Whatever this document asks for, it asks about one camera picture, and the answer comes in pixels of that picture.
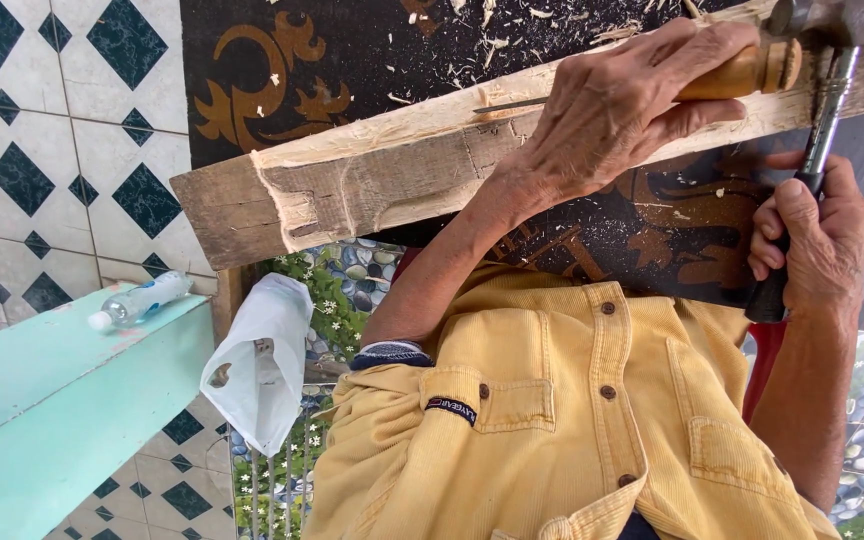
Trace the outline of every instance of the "yellow corduroy shirt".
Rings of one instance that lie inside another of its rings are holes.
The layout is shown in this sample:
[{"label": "yellow corduroy shirt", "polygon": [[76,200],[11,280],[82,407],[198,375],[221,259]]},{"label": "yellow corduroy shirt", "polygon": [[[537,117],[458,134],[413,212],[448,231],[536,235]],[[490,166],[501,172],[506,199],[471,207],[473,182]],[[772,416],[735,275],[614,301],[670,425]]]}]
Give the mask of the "yellow corduroy shirt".
[{"label": "yellow corduroy shirt", "polygon": [[[435,367],[343,375],[302,533],[319,538],[839,538],[741,418],[737,309],[488,265]],[[432,398],[468,405],[460,414]]]}]

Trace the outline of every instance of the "wood grain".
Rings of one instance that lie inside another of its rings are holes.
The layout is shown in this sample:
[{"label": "wood grain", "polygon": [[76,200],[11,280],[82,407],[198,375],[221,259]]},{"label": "wood grain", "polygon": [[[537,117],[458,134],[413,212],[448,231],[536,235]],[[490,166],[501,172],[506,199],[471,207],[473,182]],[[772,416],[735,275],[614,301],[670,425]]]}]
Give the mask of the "wood grain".
[{"label": "wood grain", "polygon": [[[700,24],[761,24],[773,4],[751,0],[710,13]],[[791,90],[743,98],[745,120],[700,129],[643,164],[808,127],[814,74],[825,71],[828,52],[814,42],[803,45],[802,70]],[[557,65],[549,62],[203,167],[172,178],[172,186],[214,269],[456,212],[496,163],[532,134],[542,112],[540,106],[486,115],[471,110],[547,95]],[[864,113],[864,50],[855,80],[846,117]]]}]

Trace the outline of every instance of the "forearm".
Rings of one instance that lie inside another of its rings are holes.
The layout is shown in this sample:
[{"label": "forearm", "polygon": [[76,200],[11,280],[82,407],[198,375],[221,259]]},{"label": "forearm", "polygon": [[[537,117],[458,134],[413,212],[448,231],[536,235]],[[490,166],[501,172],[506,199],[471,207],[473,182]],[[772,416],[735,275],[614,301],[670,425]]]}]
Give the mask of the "forearm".
[{"label": "forearm", "polygon": [[541,198],[519,196],[520,191],[509,187],[519,173],[500,168],[503,170],[482,184],[465,208],[398,277],[369,315],[362,345],[390,339],[423,342],[486,251],[522,221],[547,208],[539,202]]},{"label": "forearm", "polygon": [[842,469],[857,337],[851,304],[793,317],[750,423],[798,493],[826,513]]}]

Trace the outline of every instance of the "hammer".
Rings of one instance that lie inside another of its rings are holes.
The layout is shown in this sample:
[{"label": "hammer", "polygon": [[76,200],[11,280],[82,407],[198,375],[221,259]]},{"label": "hammer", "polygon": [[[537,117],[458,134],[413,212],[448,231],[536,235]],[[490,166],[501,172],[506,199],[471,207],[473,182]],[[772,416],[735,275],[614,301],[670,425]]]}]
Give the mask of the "hammer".
[{"label": "hammer", "polygon": [[[823,170],[833,146],[835,128],[853,82],[859,49],[864,45],[864,0],[778,0],[769,17],[768,30],[774,36],[798,36],[821,32],[834,47],[828,74],[816,94],[815,116],[805,145],[805,159],[794,178],[801,180],[819,199]],[[788,252],[788,230],[774,245]],[[769,272],[752,291],[745,316],[755,323],[778,323],[786,318],[783,291],[788,283],[785,266]]]}]

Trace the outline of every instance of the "plastic water bottle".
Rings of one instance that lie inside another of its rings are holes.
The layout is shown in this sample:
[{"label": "plastic water bottle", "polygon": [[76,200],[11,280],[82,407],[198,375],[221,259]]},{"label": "plastic water bottle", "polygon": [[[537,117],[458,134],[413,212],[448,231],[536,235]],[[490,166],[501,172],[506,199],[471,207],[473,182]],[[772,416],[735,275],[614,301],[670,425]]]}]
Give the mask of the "plastic water bottle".
[{"label": "plastic water bottle", "polygon": [[88,317],[88,325],[95,330],[110,326],[128,328],[169,302],[186,296],[191,287],[192,279],[186,272],[170,270],[134,289],[109,296],[102,310]]}]

